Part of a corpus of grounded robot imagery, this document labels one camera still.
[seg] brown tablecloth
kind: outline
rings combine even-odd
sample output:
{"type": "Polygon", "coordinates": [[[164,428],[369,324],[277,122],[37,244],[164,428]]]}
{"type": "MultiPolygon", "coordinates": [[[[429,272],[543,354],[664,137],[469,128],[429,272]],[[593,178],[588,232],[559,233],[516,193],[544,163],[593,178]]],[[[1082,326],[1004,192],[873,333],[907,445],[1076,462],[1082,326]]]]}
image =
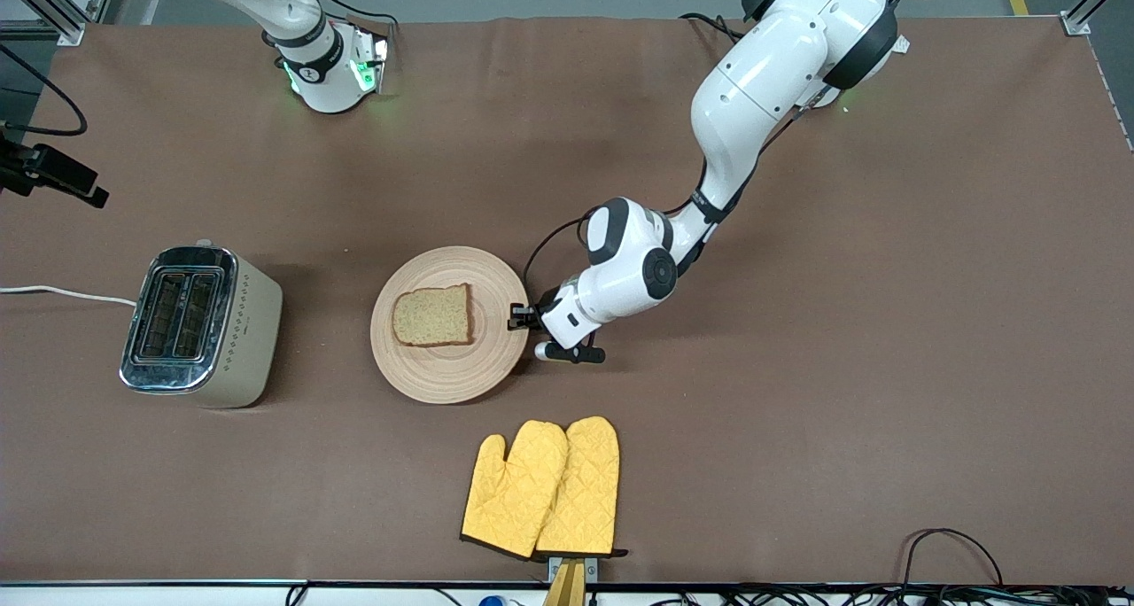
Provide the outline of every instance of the brown tablecloth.
{"type": "MultiPolygon", "coordinates": [[[[392,98],[305,109],[259,30],[92,27],[52,77],[99,211],[0,196],[0,281],[133,296],[208,237],[280,283],[268,393],[238,412],[127,390],[130,311],[0,298],[0,576],[527,579],[458,541],[492,432],[619,429],[607,580],[896,578],[912,531],[980,538],[1010,582],[1134,567],[1134,165],[1088,42],[1052,18],[903,20],[882,74],[769,151],[609,362],[524,362],[474,404],[386,384],[383,281],[462,244],[513,267],[618,194],[680,203],[689,100],[725,37],[685,22],[407,25],[392,98]]],[[[68,125],[45,96],[35,119],[68,125]]],[[[581,270],[564,235],[533,270],[581,270]]],[[[915,579],[984,581],[930,541],[915,579]]]]}

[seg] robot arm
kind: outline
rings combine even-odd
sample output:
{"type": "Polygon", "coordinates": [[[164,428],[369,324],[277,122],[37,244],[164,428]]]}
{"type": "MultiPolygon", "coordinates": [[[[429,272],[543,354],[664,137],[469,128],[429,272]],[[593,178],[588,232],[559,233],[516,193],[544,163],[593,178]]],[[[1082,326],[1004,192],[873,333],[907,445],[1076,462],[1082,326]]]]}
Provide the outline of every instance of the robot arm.
{"type": "Polygon", "coordinates": [[[663,303],[733,211],[765,138],[795,106],[826,87],[873,75],[897,36],[887,0],[746,0],[755,27],[726,53],[693,98],[704,170],[692,197],[667,217],[625,197],[603,203],[587,228],[590,267],[534,305],[553,338],[544,360],[601,362],[579,346],[617,318],[663,303]]]}
{"type": "Polygon", "coordinates": [[[319,112],[352,109],[374,92],[384,67],[386,40],[347,23],[332,23],[316,0],[218,0],[260,24],[284,56],[291,90],[319,112]]]}

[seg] metal frame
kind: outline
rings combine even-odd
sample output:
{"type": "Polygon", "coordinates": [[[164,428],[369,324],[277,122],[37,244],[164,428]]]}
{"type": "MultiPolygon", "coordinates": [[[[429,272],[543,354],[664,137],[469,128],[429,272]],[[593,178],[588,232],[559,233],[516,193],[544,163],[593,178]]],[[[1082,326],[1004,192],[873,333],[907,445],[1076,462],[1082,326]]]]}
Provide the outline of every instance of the metal frame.
{"type": "Polygon", "coordinates": [[[92,22],[71,0],[23,0],[43,22],[59,33],[59,45],[78,45],[84,25],[92,22]]]}
{"type": "Polygon", "coordinates": [[[1089,35],[1091,33],[1091,26],[1088,25],[1088,19],[1091,15],[1106,3],[1107,0],[1080,0],[1078,3],[1074,5],[1072,9],[1064,10],[1059,12],[1059,17],[1063,20],[1064,32],[1068,36],[1076,35],[1089,35]]]}
{"type": "Polygon", "coordinates": [[[35,22],[0,22],[0,31],[23,35],[59,34],[59,45],[78,45],[84,26],[102,22],[110,0],[90,0],[79,8],[74,0],[20,0],[40,17],[35,22]]]}
{"type": "MultiPolygon", "coordinates": [[[[564,557],[548,557],[548,583],[556,581],[556,573],[559,572],[559,566],[562,565],[564,561],[564,557]]],[[[598,557],[585,557],[583,559],[583,569],[586,570],[587,586],[599,581],[598,557]]]]}

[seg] round wooden plate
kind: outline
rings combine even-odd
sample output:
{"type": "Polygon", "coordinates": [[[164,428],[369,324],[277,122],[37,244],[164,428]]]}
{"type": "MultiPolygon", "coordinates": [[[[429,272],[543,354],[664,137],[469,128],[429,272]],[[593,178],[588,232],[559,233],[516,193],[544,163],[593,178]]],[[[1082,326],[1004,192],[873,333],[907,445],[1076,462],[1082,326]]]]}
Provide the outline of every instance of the round wooden plate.
{"type": "Polygon", "coordinates": [[[496,387],[516,367],[527,330],[508,330],[511,303],[526,303],[518,276],[474,247],[438,247],[417,255],[382,287],[370,319],[370,346],[382,374],[399,392],[430,404],[465,402],[496,387]],[[393,337],[393,303],[422,287],[467,283],[473,298],[473,344],[406,347],[393,337]]]}

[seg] yellow oven mitt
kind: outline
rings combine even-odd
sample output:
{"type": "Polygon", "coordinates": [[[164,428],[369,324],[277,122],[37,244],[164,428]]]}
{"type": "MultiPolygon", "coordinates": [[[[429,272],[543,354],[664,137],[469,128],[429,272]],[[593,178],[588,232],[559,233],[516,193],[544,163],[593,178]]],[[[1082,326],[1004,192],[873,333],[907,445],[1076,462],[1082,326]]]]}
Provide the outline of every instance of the yellow oven mitt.
{"type": "Polygon", "coordinates": [[[528,420],[507,457],[505,448],[503,436],[481,444],[460,539],[528,558],[567,464],[567,436],[558,424],[528,420]]]}
{"type": "Polygon", "coordinates": [[[586,418],[567,429],[567,470],[535,549],[543,555],[611,555],[618,436],[606,418],[586,418]]]}

